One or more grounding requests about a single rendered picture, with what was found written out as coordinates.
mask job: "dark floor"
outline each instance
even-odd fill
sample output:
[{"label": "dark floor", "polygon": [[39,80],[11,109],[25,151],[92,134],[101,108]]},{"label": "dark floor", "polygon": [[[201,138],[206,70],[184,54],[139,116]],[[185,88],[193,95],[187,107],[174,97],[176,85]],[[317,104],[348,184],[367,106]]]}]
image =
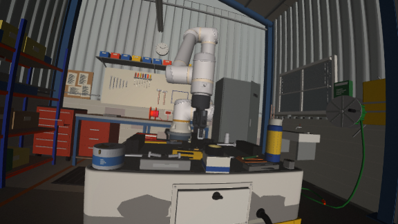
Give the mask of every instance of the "dark floor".
[{"label": "dark floor", "polygon": [[[90,163],[90,160],[85,160],[79,163],[78,166],[85,167]],[[57,166],[52,166],[51,162],[49,162],[31,171],[7,179],[7,187],[0,189],[0,204],[39,181],[66,169],[42,185],[37,186],[4,206],[0,206],[0,223],[83,223],[84,187],[52,184],[76,168],[70,167],[70,164],[71,162],[66,162],[63,158],[60,158],[57,159]],[[320,194],[327,201],[328,205],[340,206],[345,202],[306,181],[303,181],[303,187],[312,189]],[[316,198],[311,192],[305,191],[305,194]],[[365,211],[353,204],[346,205],[341,209],[333,209],[302,196],[298,217],[302,218],[302,224],[378,223],[366,217],[369,213],[372,212]]]}]

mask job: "hammer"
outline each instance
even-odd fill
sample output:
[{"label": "hammer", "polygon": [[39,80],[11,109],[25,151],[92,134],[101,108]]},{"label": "hammer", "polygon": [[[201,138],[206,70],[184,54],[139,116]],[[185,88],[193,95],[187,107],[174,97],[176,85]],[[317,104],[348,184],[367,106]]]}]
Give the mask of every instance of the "hammer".
[{"label": "hammer", "polygon": [[156,89],[156,91],[157,91],[157,92],[159,92],[159,95],[158,95],[158,104],[159,104],[159,99],[160,99],[160,91],[161,91],[161,89],[158,89],[158,88],[157,88],[157,89]]},{"label": "hammer", "polygon": [[163,105],[164,105],[164,103],[166,102],[166,93],[167,93],[167,91],[162,91],[163,93],[164,93],[164,97],[163,97]]}]

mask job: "green hose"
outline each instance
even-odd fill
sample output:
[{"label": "green hose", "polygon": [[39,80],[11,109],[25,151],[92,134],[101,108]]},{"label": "green hose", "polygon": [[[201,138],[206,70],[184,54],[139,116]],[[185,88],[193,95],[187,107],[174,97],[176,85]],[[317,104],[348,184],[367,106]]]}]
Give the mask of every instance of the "green hose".
[{"label": "green hose", "polygon": [[364,136],[363,136],[362,120],[360,121],[360,123],[361,123],[361,135],[362,135],[362,166],[361,166],[361,171],[359,172],[357,184],[355,185],[354,190],[351,193],[351,196],[347,199],[347,201],[343,205],[337,206],[337,207],[331,206],[331,205],[326,205],[326,201],[319,194],[313,192],[310,189],[301,188],[301,189],[308,190],[308,191],[311,191],[312,193],[316,194],[321,199],[322,202],[320,202],[320,201],[318,201],[316,199],[313,199],[313,198],[311,198],[309,196],[306,196],[305,194],[301,193],[304,197],[309,198],[310,200],[313,200],[314,202],[319,203],[321,205],[326,205],[328,207],[332,207],[332,208],[335,208],[335,209],[339,209],[339,208],[345,207],[350,202],[351,198],[354,196],[355,192],[357,191],[357,188],[358,188],[358,185],[359,185],[359,181],[361,181],[363,167],[365,166],[365,140],[364,140]]}]

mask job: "pegboard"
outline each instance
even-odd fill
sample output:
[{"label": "pegboard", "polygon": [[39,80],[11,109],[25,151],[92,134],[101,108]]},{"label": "pegboard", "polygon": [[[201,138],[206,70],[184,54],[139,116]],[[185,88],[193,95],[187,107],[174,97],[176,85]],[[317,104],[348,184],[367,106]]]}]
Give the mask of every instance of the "pegboard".
[{"label": "pegboard", "polygon": [[[101,103],[144,108],[157,107],[158,109],[172,111],[176,100],[191,99],[191,85],[168,83],[165,75],[144,73],[152,75],[151,83],[149,83],[146,80],[135,79],[134,75],[136,73],[142,72],[106,68],[102,85]],[[135,81],[141,81],[141,85],[135,84]],[[159,96],[157,89],[167,91],[165,99],[164,93],[160,92]]]}]

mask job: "clock face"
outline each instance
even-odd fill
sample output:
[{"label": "clock face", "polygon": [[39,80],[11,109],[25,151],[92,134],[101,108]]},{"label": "clock face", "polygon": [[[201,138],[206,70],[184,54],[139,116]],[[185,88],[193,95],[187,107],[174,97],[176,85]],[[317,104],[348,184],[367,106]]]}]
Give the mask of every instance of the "clock face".
[{"label": "clock face", "polygon": [[169,47],[167,46],[167,44],[160,43],[156,45],[156,53],[158,53],[159,55],[161,56],[167,55],[168,52],[169,52]]}]

